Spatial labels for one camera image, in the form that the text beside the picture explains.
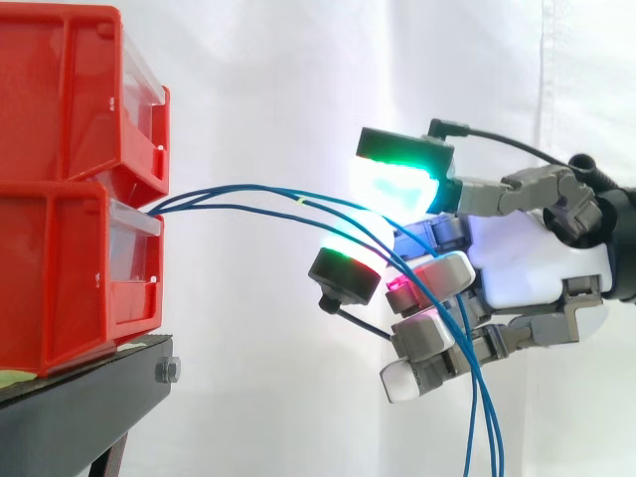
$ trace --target white fabric background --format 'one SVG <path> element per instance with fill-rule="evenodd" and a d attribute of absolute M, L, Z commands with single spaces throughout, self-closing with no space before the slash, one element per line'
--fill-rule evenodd
<path fill-rule="evenodd" d="M 626 1 L 112 3 L 172 90 L 173 194 L 256 182 L 346 197 L 361 126 L 419 134 L 431 117 L 580 147 L 629 178 L 635 63 L 611 53 L 633 38 Z M 536 164 L 477 139 L 456 158 L 492 179 Z M 241 213 L 167 219 L 162 331 L 183 374 L 131 431 L 122 477 L 460 475 L 469 381 L 388 405 L 391 350 L 316 306 L 322 236 Z M 388 326 L 376 301 L 357 311 Z M 633 473 L 629 310 L 589 344 L 485 370 L 507 475 Z M 471 475 L 487 475 L 487 448 L 480 425 Z"/>

